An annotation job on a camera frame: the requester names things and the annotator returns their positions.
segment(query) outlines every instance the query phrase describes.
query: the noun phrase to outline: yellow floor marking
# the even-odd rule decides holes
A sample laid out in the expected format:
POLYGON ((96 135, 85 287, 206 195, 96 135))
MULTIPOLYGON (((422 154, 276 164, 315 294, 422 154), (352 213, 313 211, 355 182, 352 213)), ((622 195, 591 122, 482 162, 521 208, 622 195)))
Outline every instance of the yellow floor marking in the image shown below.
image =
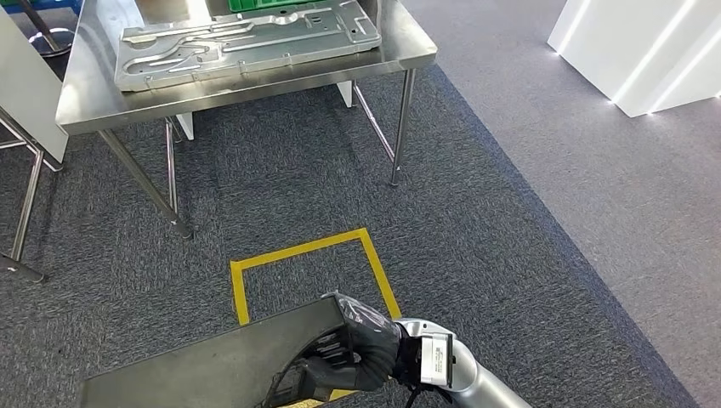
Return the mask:
MULTIPOLYGON (((250 323, 250 314, 248 313, 246 300, 246 290, 245 285, 243 284, 244 269, 269 264, 271 262, 280 261, 281 259, 290 258, 296 255, 300 255, 302 253, 315 251, 318 249, 330 247, 352 240, 360 240, 360 243, 363 244, 363 251, 366 253, 366 257, 368 258, 368 263, 371 265, 371 269, 373 269, 373 275, 375 276, 378 288, 383 295, 383 301, 388 308, 390 317, 392 319, 400 318, 400 308, 398 307, 398 303, 395 301, 393 290, 390 288, 388 277, 383 271, 383 266, 381 265, 381 261, 378 258, 376 248, 373 246, 371 236, 368 235, 367 229, 360 228, 348 232, 343 232, 342 234, 329 236, 327 238, 321 238, 319 240, 291 246, 289 248, 281 249, 279 251, 264 253, 262 255, 258 255, 257 257, 243 259, 241 261, 230 261, 230 278, 233 283, 233 294, 236 301, 236 313, 238 314, 238 321, 241 323, 241 326, 250 323)), ((354 392, 355 391, 349 391, 345 389, 335 389, 331 393, 331 401, 338 400, 347 395, 351 395, 354 392)), ((289 406, 292 408, 314 408, 322 404, 323 403, 320 401, 307 399, 305 401, 300 401, 296 404, 289 406)))
POLYGON ((393 296, 393 290, 390 288, 388 277, 385 275, 385 272, 383 272, 383 266, 381 265, 381 260, 378 259, 378 254, 376 253, 376 248, 373 246, 373 241, 371 241, 371 236, 368 235, 368 231, 365 228, 357 230, 360 231, 360 242, 363 244, 363 249, 366 251, 368 262, 371 264, 373 274, 376 276, 378 288, 381 290, 381 294, 383 295, 383 300, 388 308, 390 317, 394 320, 399 319, 400 308, 398 307, 398 303, 395 301, 395 296, 393 296))

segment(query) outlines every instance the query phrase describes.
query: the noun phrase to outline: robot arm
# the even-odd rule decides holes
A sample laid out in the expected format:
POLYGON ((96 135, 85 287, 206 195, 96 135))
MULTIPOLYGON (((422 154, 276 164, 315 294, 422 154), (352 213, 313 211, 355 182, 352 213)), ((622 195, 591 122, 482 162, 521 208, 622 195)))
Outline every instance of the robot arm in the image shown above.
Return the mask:
POLYGON ((451 331, 393 322, 336 293, 89 378, 81 408, 271 408, 371 391, 389 377, 461 408, 529 407, 451 331))
POLYGON ((446 391, 456 406, 460 408, 531 408, 511 388, 476 361, 468 347, 458 341, 452 331, 432 321, 422 319, 398 319, 396 323, 405 329, 408 337, 428 339, 424 345, 433 344, 438 349, 436 356, 421 353, 421 383, 431 383, 446 391), (444 344, 438 344, 439 339, 441 342, 443 340, 437 335, 447 336, 446 338, 451 340, 451 355, 439 355, 443 354, 444 344), (441 360, 443 358, 451 360, 449 372, 436 378, 424 376, 423 360, 431 359, 431 365, 440 367, 438 365, 439 357, 441 360))

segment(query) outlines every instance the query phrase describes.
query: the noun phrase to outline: cable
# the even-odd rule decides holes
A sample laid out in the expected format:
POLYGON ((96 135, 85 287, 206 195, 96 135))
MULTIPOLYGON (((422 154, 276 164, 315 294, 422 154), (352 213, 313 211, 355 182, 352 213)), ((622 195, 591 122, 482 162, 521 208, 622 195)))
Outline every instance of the cable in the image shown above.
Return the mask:
POLYGON ((421 388, 421 387, 415 387, 415 388, 411 391, 411 396, 408 397, 408 402, 406 402, 406 408, 411 408, 411 405, 413 405, 413 403, 416 401, 416 397, 417 397, 420 393, 422 393, 422 391, 424 391, 424 389, 421 388))

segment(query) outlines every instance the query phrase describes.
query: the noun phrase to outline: carpet floor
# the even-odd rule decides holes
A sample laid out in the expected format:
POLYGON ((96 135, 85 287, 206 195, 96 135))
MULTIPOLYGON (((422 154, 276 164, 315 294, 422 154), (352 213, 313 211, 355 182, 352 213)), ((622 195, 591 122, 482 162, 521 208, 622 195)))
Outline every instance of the carpet floor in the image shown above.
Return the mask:
MULTIPOLYGON (((360 82, 389 131, 401 82, 360 82)), ((176 153, 193 241, 93 135, 71 139, 63 172, 43 172, 25 261, 52 279, 0 275, 0 406, 77 406, 83 378, 237 326, 231 259, 361 227, 403 315, 455 330, 533 406, 695 406, 438 67, 419 72, 396 189, 366 118, 335 87, 197 112, 195 126, 176 153)), ((116 130, 160 186, 162 129, 116 130)), ((3 247, 26 156, 0 151, 3 247)), ((385 310, 354 242, 247 272, 252 319, 334 290, 385 310)), ((388 386, 333 406, 405 398, 388 386)))

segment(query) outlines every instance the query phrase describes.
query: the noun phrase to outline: metal panel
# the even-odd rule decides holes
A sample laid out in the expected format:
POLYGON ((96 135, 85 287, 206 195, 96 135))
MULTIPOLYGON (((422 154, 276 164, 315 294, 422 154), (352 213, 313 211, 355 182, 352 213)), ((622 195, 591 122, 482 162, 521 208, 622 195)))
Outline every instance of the metal panel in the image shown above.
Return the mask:
POLYGON ((238 76, 377 47, 378 30, 355 0, 326 0, 123 31, 115 82, 122 91, 238 76))

